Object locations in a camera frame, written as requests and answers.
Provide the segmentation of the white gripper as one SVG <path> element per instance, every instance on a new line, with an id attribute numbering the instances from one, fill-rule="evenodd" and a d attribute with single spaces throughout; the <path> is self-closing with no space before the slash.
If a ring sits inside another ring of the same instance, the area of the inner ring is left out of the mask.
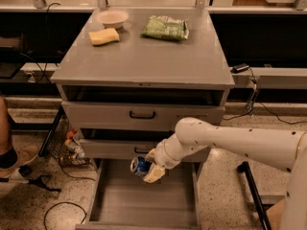
<path id="1" fill-rule="evenodd" d="M 146 161 L 154 162 L 149 169 L 149 172 L 144 176 L 143 180 L 147 183 L 154 183 L 161 179 L 165 174 L 165 169 L 173 169 L 180 163 L 177 158 L 177 140 L 162 140 L 155 149 L 151 149 L 145 156 Z"/>

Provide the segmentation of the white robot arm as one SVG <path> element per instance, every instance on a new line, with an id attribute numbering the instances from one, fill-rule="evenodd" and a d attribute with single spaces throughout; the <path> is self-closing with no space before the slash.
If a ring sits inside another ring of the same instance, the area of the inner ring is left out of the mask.
<path id="1" fill-rule="evenodd" d="M 297 130 L 213 126 L 195 118 L 183 118 L 175 133 L 152 149 L 146 159 L 151 167 L 144 180 L 153 183 L 183 158 L 200 150 L 218 148 L 289 170 L 280 230 L 307 230 L 307 134 Z"/>

